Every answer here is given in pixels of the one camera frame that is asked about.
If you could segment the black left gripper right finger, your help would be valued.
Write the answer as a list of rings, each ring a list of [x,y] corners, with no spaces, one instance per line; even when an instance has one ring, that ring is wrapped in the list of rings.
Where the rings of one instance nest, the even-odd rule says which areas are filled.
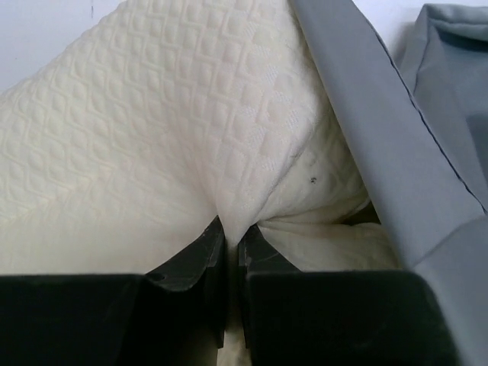
[[[413,271],[301,271],[249,228],[239,295],[254,365],[469,365],[440,255]]]

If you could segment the grey fabric pillowcase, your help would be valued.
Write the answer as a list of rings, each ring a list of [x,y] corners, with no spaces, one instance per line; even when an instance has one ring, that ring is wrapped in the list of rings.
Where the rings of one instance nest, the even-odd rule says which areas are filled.
[[[487,9],[426,4],[402,57],[351,1],[294,10],[403,265],[435,292],[464,365],[487,363]]]

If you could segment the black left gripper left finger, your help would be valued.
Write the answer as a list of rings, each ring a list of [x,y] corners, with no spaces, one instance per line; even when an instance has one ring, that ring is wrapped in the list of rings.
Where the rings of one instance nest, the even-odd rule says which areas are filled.
[[[1,279],[3,365],[213,364],[224,329],[218,219],[146,274]]]

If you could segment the cream and yellow pillow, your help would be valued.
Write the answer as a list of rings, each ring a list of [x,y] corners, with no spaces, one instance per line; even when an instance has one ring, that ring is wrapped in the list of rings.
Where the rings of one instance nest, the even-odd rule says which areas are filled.
[[[126,1],[1,96],[1,272],[144,273],[219,218],[397,269],[289,1]]]

